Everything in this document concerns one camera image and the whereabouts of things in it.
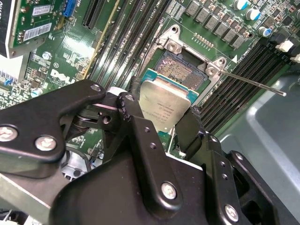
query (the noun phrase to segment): white label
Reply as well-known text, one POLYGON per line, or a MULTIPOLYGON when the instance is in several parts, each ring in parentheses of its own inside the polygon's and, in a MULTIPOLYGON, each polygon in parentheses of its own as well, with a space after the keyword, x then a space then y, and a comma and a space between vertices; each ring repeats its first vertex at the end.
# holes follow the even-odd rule
POLYGON ((52 23, 45 24, 43 26, 39 26, 36 28, 32 28, 30 30, 25 31, 24 40, 27 41, 29 39, 35 38, 41 34, 45 34, 50 31, 52 23))
POLYGON ((33 8, 32 16, 42 15, 50 12, 51 5, 38 6, 33 8))

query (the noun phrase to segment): electrolytic capacitor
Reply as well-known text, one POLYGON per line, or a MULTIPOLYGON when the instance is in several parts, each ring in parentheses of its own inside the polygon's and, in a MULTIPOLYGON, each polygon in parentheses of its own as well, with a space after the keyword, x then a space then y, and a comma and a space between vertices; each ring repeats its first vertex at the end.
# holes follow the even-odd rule
POLYGON ((259 16, 261 15, 261 12, 258 9, 248 9, 245 17, 247 20, 258 20, 259 16))

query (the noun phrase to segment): black plastic bracket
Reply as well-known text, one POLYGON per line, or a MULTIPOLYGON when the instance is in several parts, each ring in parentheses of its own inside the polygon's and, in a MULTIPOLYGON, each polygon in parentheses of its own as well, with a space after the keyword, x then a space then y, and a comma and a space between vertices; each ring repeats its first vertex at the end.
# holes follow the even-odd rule
POLYGON ((0 111, 0 127, 17 132, 12 140, 0 142, 0 172, 31 178, 53 175, 65 153, 61 117, 67 115, 72 121, 79 110, 100 102, 105 95, 96 83, 83 80, 0 111), (55 143, 54 149, 36 147, 35 142, 43 136, 55 143))
POLYGON ((104 161, 131 150, 146 208, 159 219, 172 218, 183 204, 182 192, 154 125, 143 117, 138 101, 129 93, 121 93, 117 105, 123 122, 104 161), (175 189, 174 199, 164 195, 164 183, 175 189))

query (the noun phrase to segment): chip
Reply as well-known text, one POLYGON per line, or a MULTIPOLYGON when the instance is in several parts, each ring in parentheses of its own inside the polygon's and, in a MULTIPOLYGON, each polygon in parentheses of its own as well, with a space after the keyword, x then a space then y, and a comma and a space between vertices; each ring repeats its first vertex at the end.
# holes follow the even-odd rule
POLYGON ((275 22, 275 19, 269 16, 263 24, 266 28, 269 28, 270 26, 272 26, 274 24, 274 22, 275 22))
POLYGON ((239 24, 239 22, 235 20, 235 21, 232 22, 230 27, 234 29, 236 27, 236 25, 238 25, 238 24, 239 24))
POLYGON ((230 43, 233 40, 233 38, 235 37, 235 35, 236 35, 236 33, 234 32, 234 30, 229 29, 229 31, 223 37, 223 40, 230 43))
POLYGON ((226 13, 223 18, 222 18, 222 21, 223 22, 226 22, 228 19, 229 19, 230 15, 228 13, 226 13))
POLYGON ((242 27, 239 31, 239 34, 243 35, 245 33, 245 31, 247 30, 246 27, 242 27))
POLYGON ((243 43, 244 43, 245 39, 242 38, 241 36, 238 36, 235 41, 231 44, 232 47, 234 47, 235 49, 238 49, 243 43))
POLYGON ((207 10, 207 9, 202 9, 199 13, 198 13, 198 15, 197 15, 197 17, 195 18, 195 20, 197 21, 197 22, 200 22, 200 23, 203 23, 203 22, 205 22, 205 20, 206 20, 206 18, 207 18, 207 16, 209 15, 210 13, 209 13, 209 11, 207 10))
POLYGON ((277 8, 274 12, 273 12, 273 16, 274 17, 276 17, 276 16, 278 16, 279 15, 279 13, 280 13, 280 10, 277 8))
POLYGON ((225 31, 227 30, 227 26, 222 22, 222 23, 220 23, 219 25, 217 25, 217 28, 216 28, 216 30, 215 30, 215 34, 216 35, 218 35, 218 36, 222 36, 224 33, 225 33, 225 31))
POLYGON ((290 17, 290 16, 287 16, 283 21, 282 21, 282 24, 284 26, 288 26, 292 23, 293 19, 290 17))
POLYGON ((222 8, 221 8, 220 6, 217 6, 217 7, 215 8, 213 14, 214 14, 214 15, 218 15, 219 12, 221 11, 221 9, 222 9, 222 8))
POLYGON ((205 27, 212 31, 215 28, 218 21, 219 20, 215 16, 212 16, 206 23, 205 27))
POLYGON ((190 15, 190 16, 194 16, 195 13, 197 12, 198 8, 199 8, 200 4, 196 1, 191 1, 191 3, 189 4, 189 6, 186 9, 186 14, 190 15))

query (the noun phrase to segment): capacitor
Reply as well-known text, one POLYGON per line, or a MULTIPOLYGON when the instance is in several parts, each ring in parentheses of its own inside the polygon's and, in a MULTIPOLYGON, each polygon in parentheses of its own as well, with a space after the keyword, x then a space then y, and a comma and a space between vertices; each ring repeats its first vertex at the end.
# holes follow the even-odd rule
POLYGON ((233 1, 233 8, 236 10, 243 10, 247 7, 248 1, 247 0, 235 0, 233 1))
POLYGON ((260 27, 258 29, 258 34, 263 36, 264 38, 269 37, 272 34, 272 30, 269 28, 265 28, 265 27, 260 27))
POLYGON ((259 16, 261 15, 261 12, 258 9, 248 9, 245 17, 247 20, 258 20, 259 16))
POLYGON ((35 88, 31 90, 30 96, 35 98, 43 94, 43 90, 41 88, 35 88))
POLYGON ((296 13, 296 19, 297 20, 300 20, 300 9, 297 11, 297 13, 296 13))

